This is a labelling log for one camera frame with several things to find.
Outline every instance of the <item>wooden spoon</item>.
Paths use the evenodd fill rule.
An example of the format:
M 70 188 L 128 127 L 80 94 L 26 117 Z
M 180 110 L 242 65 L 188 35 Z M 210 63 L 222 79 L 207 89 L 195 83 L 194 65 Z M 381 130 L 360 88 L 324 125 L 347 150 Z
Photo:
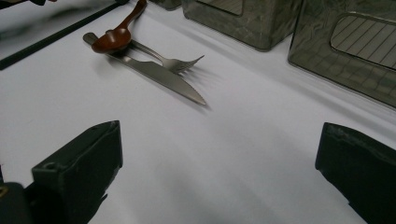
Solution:
M 110 30 L 102 35 L 92 44 L 92 49 L 96 53 L 111 53 L 127 47 L 131 42 L 131 33 L 128 25 L 144 11 L 147 5 L 146 0 L 139 0 L 134 10 L 123 20 L 114 30 Z

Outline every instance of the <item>translucent container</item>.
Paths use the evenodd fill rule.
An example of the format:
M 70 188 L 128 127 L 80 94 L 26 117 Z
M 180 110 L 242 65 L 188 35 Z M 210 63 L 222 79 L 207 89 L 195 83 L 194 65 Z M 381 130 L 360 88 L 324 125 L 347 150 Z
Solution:
M 301 0 L 182 0 L 184 16 L 260 51 L 294 29 Z
M 304 0 L 289 62 L 396 107 L 396 1 Z
M 149 0 L 166 10 L 175 10 L 181 6 L 181 0 Z

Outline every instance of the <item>tabletop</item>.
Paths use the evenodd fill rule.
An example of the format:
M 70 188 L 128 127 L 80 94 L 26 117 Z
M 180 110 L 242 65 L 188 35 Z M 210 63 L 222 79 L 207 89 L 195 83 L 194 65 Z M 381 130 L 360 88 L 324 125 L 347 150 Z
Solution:
M 0 164 L 7 182 L 93 125 L 119 120 L 123 167 L 91 224 L 364 221 L 315 169 L 325 122 L 396 148 L 395 110 L 288 63 L 291 36 L 268 52 L 148 2 L 133 39 L 193 60 L 198 105 L 94 53 L 82 37 L 116 27 L 136 1 L 0 72 Z M 0 11 L 0 59 L 112 4 L 23 3 Z M 132 50 L 130 56 L 154 61 Z

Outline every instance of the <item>fork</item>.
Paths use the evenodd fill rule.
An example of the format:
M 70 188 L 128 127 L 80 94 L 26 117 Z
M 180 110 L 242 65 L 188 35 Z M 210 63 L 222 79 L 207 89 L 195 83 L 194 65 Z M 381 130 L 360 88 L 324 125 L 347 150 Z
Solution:
M 186 69 L 191 68 L 193 65 L 195 65 L 200 59 L 202 59 L 205 55 L 199 57 L 196 60 L 190 61 L 190 62 L 184 62 L 178 59 L 167 59 L 164 58 L 162 55 L 154 51 L 153 49 L 150 49 L 149 47 L 140 44 L 139 42 L 132 40 L 131 43 L 129 44 L 129 48 L 131 47 L 136 47 L 143 52 L 146 52 L 147 54 L 157 58 L 163 63 L 163 67 L 168 69 L 169 71 L 178 74 L 181 72 L 184 72 Z

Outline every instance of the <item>silver knife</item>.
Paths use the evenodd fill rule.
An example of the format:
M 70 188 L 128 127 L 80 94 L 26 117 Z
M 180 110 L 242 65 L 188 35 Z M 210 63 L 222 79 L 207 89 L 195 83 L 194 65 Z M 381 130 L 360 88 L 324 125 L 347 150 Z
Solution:
M 94 33 L 87 33 L 82 38 L 90 45 L 98 39 Z M 157 63 L 139 62 L 131 57 L 119 55 L 117 53 L 107 54 L 107 56 L 133 68 L 142 75 L 160 83 L 171 91 L 179 93 L 197 104 L 206 105 L 204 98 L 189 83 Z

